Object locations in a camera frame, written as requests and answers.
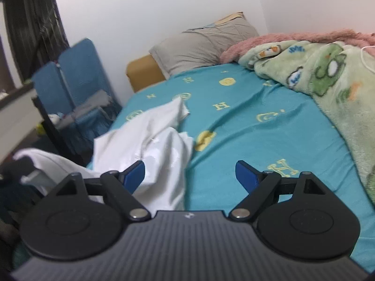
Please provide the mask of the white garment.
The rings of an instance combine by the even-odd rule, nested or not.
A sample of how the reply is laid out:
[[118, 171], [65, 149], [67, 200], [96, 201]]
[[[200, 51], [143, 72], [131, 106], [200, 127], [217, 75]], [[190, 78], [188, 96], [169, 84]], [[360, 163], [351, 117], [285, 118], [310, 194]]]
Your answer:
[[185, 169], [193, 153], [193, 139], [178, 132], [180, 122], [189, 115], [182, 98], [151, 108], [120, 128], [94, 140], [93, 167], [80, 166], [62, 156], [36, 148], [14, 154], [14, 160], [28, 158], [46, 175], [45, 180], [27, 178], [23, 183], [48, 194], [68, 174], [78, 172], [83, 178], [96, 178], [116, 170], [124, 171], [141, 160], [146, 167], [144, 180], [136, 188], [135, 198], [151, 214], [157, 211], [184, 209]]

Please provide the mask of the blue folding chair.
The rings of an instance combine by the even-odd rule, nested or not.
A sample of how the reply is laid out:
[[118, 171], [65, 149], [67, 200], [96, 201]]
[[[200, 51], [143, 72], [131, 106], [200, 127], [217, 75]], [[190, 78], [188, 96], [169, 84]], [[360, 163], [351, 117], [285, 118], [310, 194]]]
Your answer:
[[61, 156], [78, 164], [121, 111], [90, 39], [83, 39], [32, 76], [41, 126]]

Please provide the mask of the teal patterned bed sheet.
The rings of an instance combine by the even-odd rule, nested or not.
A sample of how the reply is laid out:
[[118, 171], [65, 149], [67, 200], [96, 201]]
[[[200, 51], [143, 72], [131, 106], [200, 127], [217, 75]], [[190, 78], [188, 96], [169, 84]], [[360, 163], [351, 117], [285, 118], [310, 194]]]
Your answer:
[[179, 129], [195, 145], [186, 167], [189, 221], [199, 209], [228, 211], [244, 198], [235, 180], [239, 160], [286, 177], [309, 170], [358, 217], [360, 236], [352, 258], [365, 270], [374, 269], [374, 208], [344, 139], [311, 97], [235, 63], [206, 67], [134, 95], [113, 130], [174, 97], [189, 110]]

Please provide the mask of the yellow bed headboard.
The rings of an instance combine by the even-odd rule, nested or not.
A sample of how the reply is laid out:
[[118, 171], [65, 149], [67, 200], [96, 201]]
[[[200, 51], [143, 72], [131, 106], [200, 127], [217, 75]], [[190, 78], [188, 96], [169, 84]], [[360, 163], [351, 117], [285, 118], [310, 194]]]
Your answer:
[[127, 65], [126, 75], [135, 93], [166, 80], [151, 55], [131, 61]]

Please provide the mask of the white desk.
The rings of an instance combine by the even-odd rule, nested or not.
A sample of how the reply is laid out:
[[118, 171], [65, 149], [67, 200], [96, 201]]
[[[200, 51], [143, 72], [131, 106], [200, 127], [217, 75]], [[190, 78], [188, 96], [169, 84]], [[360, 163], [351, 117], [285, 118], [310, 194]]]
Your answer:
[[1, 163], [43, 120], [33, 99], [34, 84], [29, 82], [1, 99]]

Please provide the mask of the green cartoon fleece blanket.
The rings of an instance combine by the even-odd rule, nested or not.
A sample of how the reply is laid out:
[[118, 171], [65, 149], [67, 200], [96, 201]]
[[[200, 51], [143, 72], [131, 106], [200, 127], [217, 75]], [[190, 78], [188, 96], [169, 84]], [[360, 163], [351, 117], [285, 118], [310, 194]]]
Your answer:
[[345, 139], [374, 200], [374, 56], [342, 41], [292, 40], [258, 45], [238, 63], [312, 97]]

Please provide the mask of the grey pillow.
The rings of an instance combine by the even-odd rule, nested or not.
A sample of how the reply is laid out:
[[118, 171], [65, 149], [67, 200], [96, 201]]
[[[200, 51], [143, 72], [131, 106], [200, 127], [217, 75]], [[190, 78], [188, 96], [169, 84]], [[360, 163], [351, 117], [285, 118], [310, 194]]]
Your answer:
[[188, 70], [218, 65], [226, 49], [258, 35], [246, 19], [238, 17], [217, 26], [186, 30], [154, 45], [149, 53], [169, 79]]

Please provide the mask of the pink fleece blanket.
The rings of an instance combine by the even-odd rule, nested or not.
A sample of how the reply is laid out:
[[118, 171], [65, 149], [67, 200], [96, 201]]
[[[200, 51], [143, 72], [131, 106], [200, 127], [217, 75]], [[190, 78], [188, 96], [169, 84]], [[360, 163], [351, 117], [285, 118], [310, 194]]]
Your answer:
[[258, 45], [292, 40], [310, 41], [310, 43], [342, 41], [345, 44], [363, 48], [365, 46], [374, 46], [374, 33], [364, 34], [355, 32], [353, 29], [342, 29], [331, 32], [270, 33], [263, 36], [250, 37], [226, 49], [220, 56], [220, 64], [237, 62], [248, 50]]

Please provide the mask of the dark window frame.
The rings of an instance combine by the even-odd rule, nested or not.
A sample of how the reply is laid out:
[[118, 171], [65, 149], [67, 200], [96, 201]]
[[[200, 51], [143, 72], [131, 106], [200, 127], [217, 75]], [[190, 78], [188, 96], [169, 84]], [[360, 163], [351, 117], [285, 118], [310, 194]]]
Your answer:
[[3, 0], [10, 48], [22, 82], [69, 48], [56, 0]]

